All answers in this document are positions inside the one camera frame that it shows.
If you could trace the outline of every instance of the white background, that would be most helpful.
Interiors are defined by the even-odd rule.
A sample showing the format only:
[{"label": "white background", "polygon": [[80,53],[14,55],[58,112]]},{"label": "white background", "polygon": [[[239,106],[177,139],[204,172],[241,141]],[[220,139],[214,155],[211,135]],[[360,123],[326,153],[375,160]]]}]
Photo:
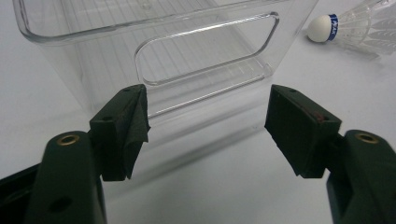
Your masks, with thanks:
[{"label": "white background", "polygon": [[[357,3],[320,0],[307,23]],[[369,131],[396,147],[395,56],[373,59],[335,45],[316,45],[304,29],[263,97],[272,83],[293,87],[340,118],[341,133]],[[20,34],[11,1],[1,1],[0,178],[39,163],[54,135],[88,131],[88,119],[39,48]],[[216,136],[216,125],[227,132],[233,122],[202,129],[195,140]],[[162,175],[137,184],[106,185],[109,223],[332,223],[327,174],[311,180],[295,176],[263,128],[234,138],[221,150]]]}]

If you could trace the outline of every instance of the transparent plastic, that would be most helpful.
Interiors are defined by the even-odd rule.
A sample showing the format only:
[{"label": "transparent plastic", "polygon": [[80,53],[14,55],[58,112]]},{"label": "transparent plastic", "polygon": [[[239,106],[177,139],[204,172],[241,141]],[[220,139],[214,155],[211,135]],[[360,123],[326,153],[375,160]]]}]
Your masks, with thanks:
[{"label": "transparent plastic", "polygon": [[334,41],[366,51],[396,51],[396,0],[366,0],[341,16]]},{"label": "transparent plastic", "polygon": [[318,0],[14,0],[84,107],[148,87],[156,118],[271,76]]}]

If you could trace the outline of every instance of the clear plastic container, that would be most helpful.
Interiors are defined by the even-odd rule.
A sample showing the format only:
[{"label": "clear plastic container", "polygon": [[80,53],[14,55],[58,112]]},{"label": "clear plastic container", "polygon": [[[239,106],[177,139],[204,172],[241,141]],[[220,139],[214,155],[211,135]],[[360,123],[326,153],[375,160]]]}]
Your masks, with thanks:
[{"label": "clear plastic container", "polygon": [[14,7],[22,34],[81,105],[95,113],[120,89],[143,83],[152,119],[271,76],[317,1],[14,0]]}]

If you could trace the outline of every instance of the screw hole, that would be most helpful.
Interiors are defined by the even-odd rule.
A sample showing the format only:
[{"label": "screw hole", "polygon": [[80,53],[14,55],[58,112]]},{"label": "screw hole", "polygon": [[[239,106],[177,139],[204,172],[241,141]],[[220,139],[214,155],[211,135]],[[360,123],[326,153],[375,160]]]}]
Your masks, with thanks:
[{"label": "screw hole", "polygon": [[64,210],[66,210],[71,204],[72,204],[72,199],[69,197],[62,197],[49,206],[49,211],[51,213],[61,213]]},{"label": "screw hole", "polygon": [[56,141],[56,143],[59,146],[65,147],[65,146],[69,146],[69,145],[75,144],[78,140],[79,140],[79,136],[78,135],[69,134],[69,135],[66,135],[66,136],[63,136],[63,137],[59,138],[58,141]]},{"label": "screw hole", "polygon": [[365,143],[369,143],[369,144],[377,144],[378,143],[378,139],[376,139],[376,137],[374,137],[368,133],[357,133],[356,137]]},{"label": "screw hole", "polygon": [[107,117],[102,118],[102,120],[104,120],[104,121],[113,120],[113,117],[107,116]]}]

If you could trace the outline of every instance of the badminton shuttlecock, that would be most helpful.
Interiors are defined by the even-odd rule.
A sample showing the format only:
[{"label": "badminton shuttlecock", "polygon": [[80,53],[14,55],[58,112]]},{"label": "badminton shuttlecock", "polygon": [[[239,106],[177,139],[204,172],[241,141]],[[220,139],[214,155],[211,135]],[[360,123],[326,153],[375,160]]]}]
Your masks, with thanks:
[{"label": "badminton shuttlecock", "polygon": [[344,14],[320,16],[308,26],[315,42],[334,41],[365,51],[396,51],[396,0],[366,0]]}]

